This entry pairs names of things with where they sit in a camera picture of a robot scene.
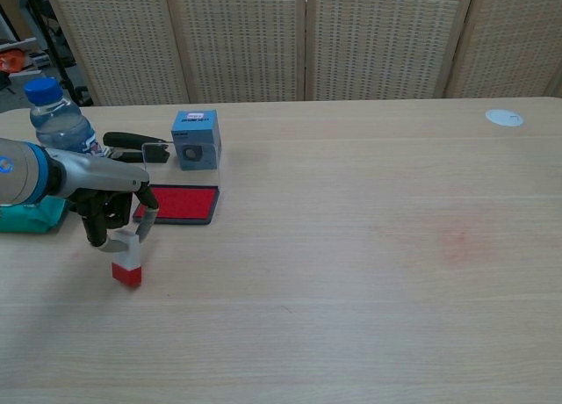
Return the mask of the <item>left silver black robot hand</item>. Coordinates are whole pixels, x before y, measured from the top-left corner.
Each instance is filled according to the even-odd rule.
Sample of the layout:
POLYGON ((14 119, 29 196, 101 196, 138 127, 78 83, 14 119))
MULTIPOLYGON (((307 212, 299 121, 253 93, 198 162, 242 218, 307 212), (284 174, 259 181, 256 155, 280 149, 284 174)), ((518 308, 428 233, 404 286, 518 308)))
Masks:
POLYGON ((68 200, 80 215, 91 246, 112 254, 129 250, 125 242, 112 239, 108 232, 128 224, 133 198, 146 208, 136 231, 140 242, 146 239, 159 203, 145 170, 109 158, 54 148, 49 148, 47 154, 61 167, 56 195, 68 200))

